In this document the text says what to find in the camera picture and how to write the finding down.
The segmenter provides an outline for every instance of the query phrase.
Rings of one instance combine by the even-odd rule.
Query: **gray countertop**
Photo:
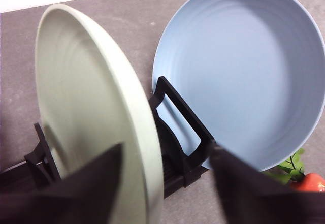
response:
[[[164,27],[186,0],[76,0],[66,4],[98,22],[128,57],[148,97],[154,53]],[[325,34],[325,0],[299,0]],[[33,150],[39,121],[34,49],[45,6],[1,14],[0,168],[23,160]],[[325,176],[325,117],[309,138],[303,155],[307,172]],[[225,223],[210,171],[164,200],[161,223]]]

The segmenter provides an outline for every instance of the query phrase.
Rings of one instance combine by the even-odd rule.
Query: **dish rack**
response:
[[[157,107],[163,102],[165,96],[169,97],[201,140],[199,146],[189,156],[183,152],[173,131],[158,115]],[[149,105],[160,142],[166,198],[178,189],[191,185],[208,170],[201,164],[208,158],[215,140],[165,77],[158,78]],[[0,173],[0,191],[14,191],[18,188],[24,191],[41,189],[61,180],[42,128],[38,123],[34,124],[34,127],[39,143],[24,157],[25,162]]]

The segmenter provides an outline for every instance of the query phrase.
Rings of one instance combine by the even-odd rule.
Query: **orange object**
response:
[[[325,180],[317,173],[309,173],[301,182],[293,182],[290,186],[298,191],[325,192]]]

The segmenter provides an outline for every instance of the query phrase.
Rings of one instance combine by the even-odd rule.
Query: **green leaf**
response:
[[[280,163],[279,166],[293,169],[293,165],[291,164],[290,158],[288,158],[284,162]]]
[[[296,164],[297,162],[299,162],[300,160],[300,155],[295,153],[292,157],[291,157],[292,161],[294,164]]]
[[[300,181],[304,178],[304,174],[298,170],[292,170],[289,175],[293,181]]]
[[[286,173],[290,173],[292,171],[292,168],[290,167],[283,167],[282,165],[277,165],[277,167],[285,171]]]
[[[286,185],[289,180],[291,179],[291,175],[290,174],[274,174],[274,173],[270,173],[270,172],[264,172],[265,175],[273,178],[274,180]]]
[[[298,151],[296,152],[296,154],[303,154],[305,152],[305,150],[303,148],[298,149]]]

